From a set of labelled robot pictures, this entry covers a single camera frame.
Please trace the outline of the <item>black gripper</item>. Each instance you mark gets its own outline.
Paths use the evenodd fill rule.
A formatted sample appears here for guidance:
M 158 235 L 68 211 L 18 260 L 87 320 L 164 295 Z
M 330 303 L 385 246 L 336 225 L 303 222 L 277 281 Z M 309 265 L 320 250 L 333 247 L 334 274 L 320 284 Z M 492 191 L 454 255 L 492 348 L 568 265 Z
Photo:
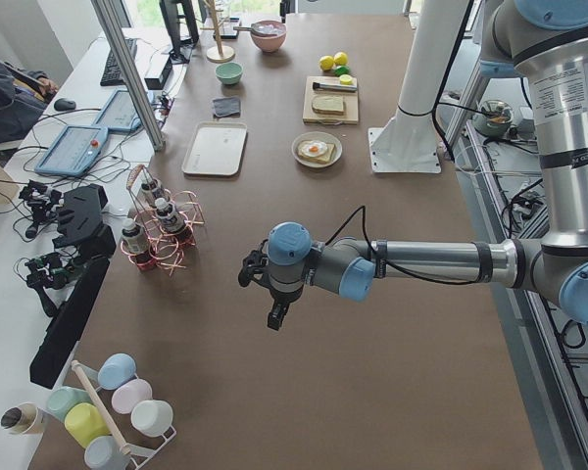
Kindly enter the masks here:
M 268 314 L 267 326 L 271 330 L 278 331 L 290 305 L 300 298 L 300 285 L 288 287 L 286 290 L 270 287 L 269 292 L 273 298 L 273 305 Z

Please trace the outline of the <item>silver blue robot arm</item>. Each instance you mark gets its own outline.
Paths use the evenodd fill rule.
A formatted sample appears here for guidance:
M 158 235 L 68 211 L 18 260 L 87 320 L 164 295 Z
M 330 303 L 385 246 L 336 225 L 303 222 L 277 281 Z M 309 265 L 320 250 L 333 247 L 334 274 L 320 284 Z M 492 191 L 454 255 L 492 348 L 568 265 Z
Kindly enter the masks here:
M 481 60 L 528 82 L 546 233 L 497 242 L 335 233 L 317 241 L 301 224 L 280 223 L 260 261 L 273 300 L 269 328 L 280 328 L 307 286 L 361 301 L 386 277 L 454 287 L 496 283 L 538 294 L 588 326 L 588 1 L 489 2 Z

